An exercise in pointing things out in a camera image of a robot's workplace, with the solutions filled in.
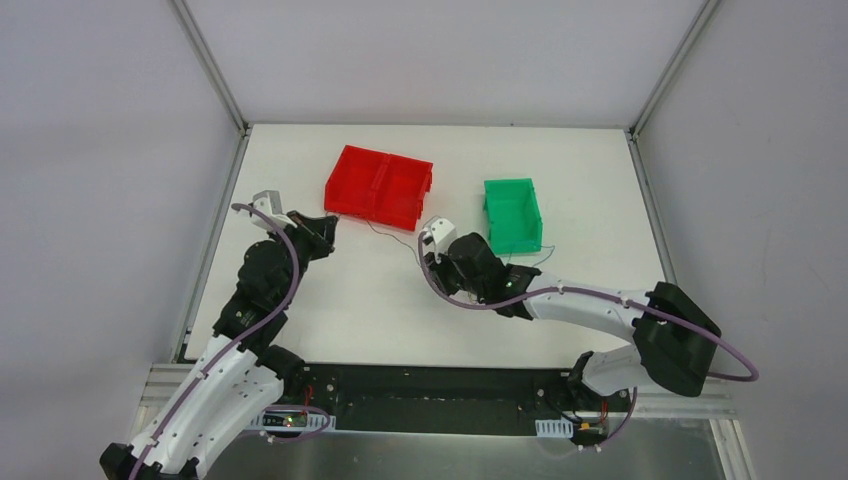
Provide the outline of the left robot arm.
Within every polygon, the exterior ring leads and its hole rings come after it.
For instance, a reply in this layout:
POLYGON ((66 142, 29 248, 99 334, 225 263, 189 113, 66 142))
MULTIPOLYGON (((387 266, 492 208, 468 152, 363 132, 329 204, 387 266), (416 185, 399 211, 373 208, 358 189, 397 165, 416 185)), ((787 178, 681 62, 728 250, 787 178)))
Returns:
POLYGON ((297 402, 302 359, 273 341, 309 264, 334 252, 335 215, 272 215, 236 205, 267 237, 244 253, 235 291, 207 345, 164 409, 99 463, 109 479, 203 479, 250 421, 276 401, 297 402))

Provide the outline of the green plastic bin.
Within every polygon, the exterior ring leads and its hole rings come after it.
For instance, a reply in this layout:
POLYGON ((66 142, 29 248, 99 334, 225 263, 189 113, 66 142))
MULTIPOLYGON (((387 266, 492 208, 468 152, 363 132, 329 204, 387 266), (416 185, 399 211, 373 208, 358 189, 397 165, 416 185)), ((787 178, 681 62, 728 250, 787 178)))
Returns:
POLYGON ((488 242, 496 255, 536 253, 542 249, 543 221, 531 178, 483 182, 488 242))

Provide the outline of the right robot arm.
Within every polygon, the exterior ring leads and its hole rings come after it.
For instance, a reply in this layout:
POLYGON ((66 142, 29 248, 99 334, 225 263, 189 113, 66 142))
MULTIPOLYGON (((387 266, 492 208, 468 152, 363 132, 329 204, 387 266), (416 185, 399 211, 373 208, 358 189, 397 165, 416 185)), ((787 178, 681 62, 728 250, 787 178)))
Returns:
POLYGON ((624 341, 578 358, 567 384, 576 407, 590 410, 619 390, 648 384, 683 397, 701 395, 721 331, 679 286, 660 281, 647 290, 615 290, 567 284, 537 267, 503 262, 477 233, 426 231, 418 249, 426 281, 458 307, 561 321, 624 341))

